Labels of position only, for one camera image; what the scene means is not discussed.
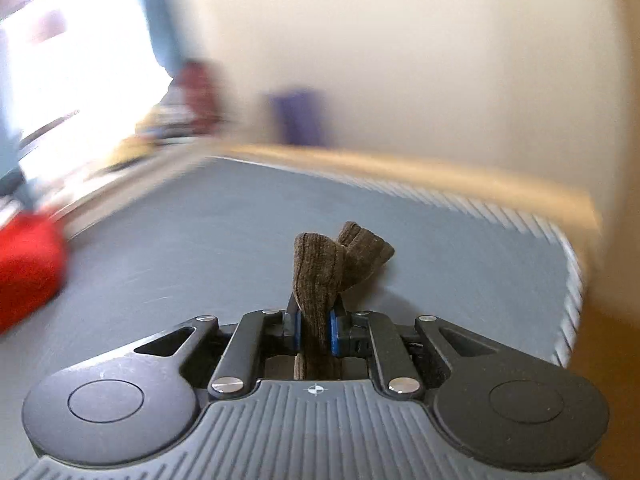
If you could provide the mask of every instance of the white calibration symbol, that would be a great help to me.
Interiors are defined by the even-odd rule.
[[[318,396],[324,392],[324,388],[320,384],[314,384],[306,389],[311,395]]]

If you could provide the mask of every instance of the window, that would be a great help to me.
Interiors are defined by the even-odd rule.
[[[58,124],[20,162],[27,179],[50,184],[86,171],[133,133],[171,82],[141,0],[31,0],[0,27],[13,129],[24,139]]]

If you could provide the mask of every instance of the gray table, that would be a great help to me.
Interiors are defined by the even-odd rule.
[[[398,323],[435,314],[567,359],[574,257],[544,222],[406,186],[212,159],[73,238],[65,289],[0,336],[0,478],[34,460],[20,407],[41,378],[197,314],[230,323],[286,307],[296,234],[335,236],[346,220],[396,248],[346,295],[348,308]]]

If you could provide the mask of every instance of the brown sock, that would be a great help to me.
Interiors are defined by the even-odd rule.
[[[302,348],[294,364],[295,379],[334,379],[339,362],[328,348],[327,313],[342,280],[345,248],[331,238],[302,233],[294,244],[293,294],[302,316]]]
[[[356,222],[347,222],[338,235],[346,248],[340,292],[366,280],[394,255],[395,249]]]

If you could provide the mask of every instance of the beige wall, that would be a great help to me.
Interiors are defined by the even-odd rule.
[[[340,148],[497,166],[588,189],[608,214],[628,127],[619,0],[177,0],[219,60],[238,135],[262,94],[325,91]]]

